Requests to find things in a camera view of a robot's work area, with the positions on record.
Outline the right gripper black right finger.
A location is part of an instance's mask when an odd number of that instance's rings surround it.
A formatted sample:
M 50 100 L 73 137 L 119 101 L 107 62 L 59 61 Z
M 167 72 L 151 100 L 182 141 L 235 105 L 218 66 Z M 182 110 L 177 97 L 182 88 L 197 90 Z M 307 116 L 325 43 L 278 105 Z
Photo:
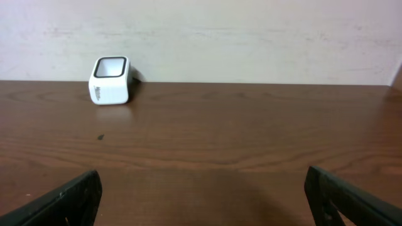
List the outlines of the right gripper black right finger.
M 316 225 L 401 225 L 401 209 L 318 166 L 307 171 L 304 190 Z

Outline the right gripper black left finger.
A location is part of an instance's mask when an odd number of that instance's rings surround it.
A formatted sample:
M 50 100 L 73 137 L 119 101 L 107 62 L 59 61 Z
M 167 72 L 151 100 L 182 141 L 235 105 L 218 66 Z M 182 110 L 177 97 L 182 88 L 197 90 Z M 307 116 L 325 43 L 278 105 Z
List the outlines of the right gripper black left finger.
M 1 226 L 93 226 L 102 196 L 96 170 L 68 181 L 32 202 L 1 216 Z

